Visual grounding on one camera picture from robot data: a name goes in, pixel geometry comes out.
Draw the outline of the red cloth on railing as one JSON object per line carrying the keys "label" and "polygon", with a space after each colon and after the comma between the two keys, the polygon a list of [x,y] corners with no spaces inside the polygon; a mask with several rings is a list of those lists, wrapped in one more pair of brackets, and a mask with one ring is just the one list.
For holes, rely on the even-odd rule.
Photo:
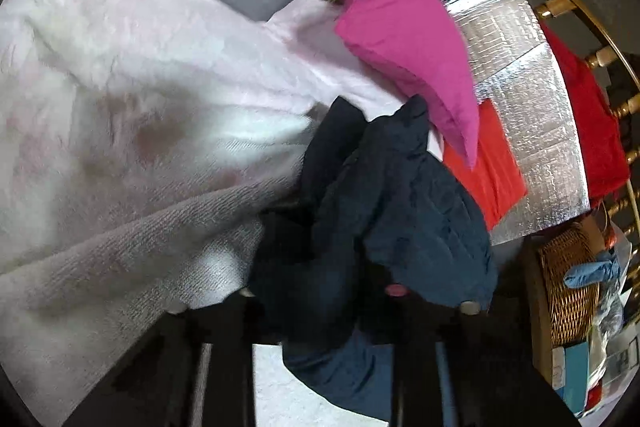
{"label": "red cloth on railing", "polygon": [[585,61],[544,23],[540,24],[565,82],[577,128],[591,207],[629,179],[620,126]]}

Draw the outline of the silver foil insulation mat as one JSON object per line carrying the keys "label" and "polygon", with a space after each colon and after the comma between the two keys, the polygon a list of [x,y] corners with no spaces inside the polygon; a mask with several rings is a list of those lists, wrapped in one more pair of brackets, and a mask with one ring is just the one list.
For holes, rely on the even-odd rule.
{"label": "silver foil insulation mat", "polygon": [[480,101],[490,100],[527,195],[491,233],[499,245],[560,225],[589,207],[561,69],[527,0],[442,0],[468,48]]}

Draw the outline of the magenta pillow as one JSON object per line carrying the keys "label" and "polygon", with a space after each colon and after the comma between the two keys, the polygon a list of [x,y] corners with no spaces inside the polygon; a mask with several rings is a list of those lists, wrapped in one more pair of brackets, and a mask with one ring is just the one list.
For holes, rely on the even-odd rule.
{"label": "magenta pillow", "polygon": [[420,95],[442,137],[474,167],[480,111],[466,45],[440,0],[344,0],[336,34],[403,95]]}

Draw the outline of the red pillow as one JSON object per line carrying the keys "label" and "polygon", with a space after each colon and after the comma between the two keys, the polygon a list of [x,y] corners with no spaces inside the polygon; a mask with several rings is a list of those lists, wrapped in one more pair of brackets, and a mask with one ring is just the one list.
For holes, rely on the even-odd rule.
{"label": "red pillow", "polygon": [[524,176],[489,98],[480,104],[475,167],[470,169],[447,142],[444,142],[442,162],[474,198],[488,231],[527,195]]}

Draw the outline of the light blue cloth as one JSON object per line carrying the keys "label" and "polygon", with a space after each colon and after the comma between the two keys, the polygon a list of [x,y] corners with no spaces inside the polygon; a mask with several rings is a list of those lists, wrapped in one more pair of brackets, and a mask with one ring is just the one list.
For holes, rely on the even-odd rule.
{"label": "light blue cloth", "polygon": [[563,277],[566,287],[577,289],[592,284],[618,281],[623,274],[623,265],[608,251],[597,254],[596,260],[574,265]]}

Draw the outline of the navy blue puffer jacket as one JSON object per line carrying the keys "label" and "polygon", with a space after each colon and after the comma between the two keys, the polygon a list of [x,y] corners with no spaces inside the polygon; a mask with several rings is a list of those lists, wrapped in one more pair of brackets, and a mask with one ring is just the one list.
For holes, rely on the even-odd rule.
{"label": "navy blue puffer jacket", "polygon": [[418,96],[375,120],[335,100],[294,199],[262,216],[248,278],[288,370],[329,403],[380,421],[392,413],[387,288],[487,309],[498,281],[483,213],[428,151],[429,131]]}

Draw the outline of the pale pink fleece blanket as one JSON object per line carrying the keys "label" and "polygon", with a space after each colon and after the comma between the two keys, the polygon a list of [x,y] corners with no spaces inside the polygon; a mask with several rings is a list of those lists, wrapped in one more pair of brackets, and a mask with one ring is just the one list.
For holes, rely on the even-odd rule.
{"label": "pale pink fleece blanket", "polygon": [[246,281],[324,110],[400,94],[295,0],[3,0],[1,365],[59,426],[171,301]]}

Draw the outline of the teal cardboard box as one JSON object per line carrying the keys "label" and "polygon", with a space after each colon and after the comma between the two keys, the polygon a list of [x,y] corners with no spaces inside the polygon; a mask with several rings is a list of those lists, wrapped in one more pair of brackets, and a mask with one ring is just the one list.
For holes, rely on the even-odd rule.
{"label": "teal cardboard box", "polygon": [[587,341],[552,350],[552,388],[574,415],[580,415],[585,410],[588,383]]}

